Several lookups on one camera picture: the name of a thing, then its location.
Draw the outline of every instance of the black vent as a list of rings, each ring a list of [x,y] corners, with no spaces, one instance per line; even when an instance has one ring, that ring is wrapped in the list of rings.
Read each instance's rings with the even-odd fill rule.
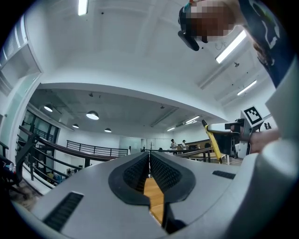
[[[163,193],[176,185],[182,177],[182,174],[178,170],[162,160],[157,159],[153,155],[151,155],[150,158],[150,169],[155,181]]]
[[[127,168],[123,173],[125,183],[138,192],[144,193],[144,185],[149,174],[149,157],[146,155],[142,160]]]
[[[81,194],[69,193],[43,222],[59,232],[75,211],[82,198],[83,195]]]
[[[224,178],[228,178],[228,179],[234,179],[235,178],[235,174],[231,174],[231,173],[227,173],[227,172],[223,172],[223,171],[214,171],[212,174],[220,176],[220,177],[224,177]]]

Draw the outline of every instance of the person standing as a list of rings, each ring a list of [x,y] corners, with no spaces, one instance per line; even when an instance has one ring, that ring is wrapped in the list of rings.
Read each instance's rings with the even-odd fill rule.
[[[185,145],[186,140],[183,140],[183,143],[181,145],[183,150],[187,150],[187,146]]]
[[[178,148],[178,145],[177,145],[177,143],[174,141],[174,139],[171,140],[170,148],[171,148],[172,150],[177,150],[177,148]]]

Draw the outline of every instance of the dark blue shirt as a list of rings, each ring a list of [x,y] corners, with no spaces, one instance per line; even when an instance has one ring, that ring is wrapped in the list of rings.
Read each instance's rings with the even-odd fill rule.
[[[259,0],[239,0],[247,30],[263,50],[261,64],[275,87],[283,80],[296,53],[287,33],[275,15]]]

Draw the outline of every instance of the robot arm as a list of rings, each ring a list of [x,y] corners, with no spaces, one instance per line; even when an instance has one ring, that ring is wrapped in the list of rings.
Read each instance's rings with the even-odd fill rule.
[[[263,118],[254,106],[241,111],[240,118],[235,122],[208,125],[202,120],[220,163],[221,153],[240,159],[250,154],[251,134],[259,129],[262,123]]]

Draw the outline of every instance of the vent grille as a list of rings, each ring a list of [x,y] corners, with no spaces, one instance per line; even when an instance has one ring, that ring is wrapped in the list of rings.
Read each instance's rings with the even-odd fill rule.
[[[81,194],[69,193],[43,222],[52,229],[61,231],[82,198]]]
[[[228,178],[228,179],[234,179],[235,178],[235,174],[232,173],[227,173],[227,172],[223,172],[223,171],[214,171],[212,174],[217,175],[219,177],[224,177],[224,178]]]

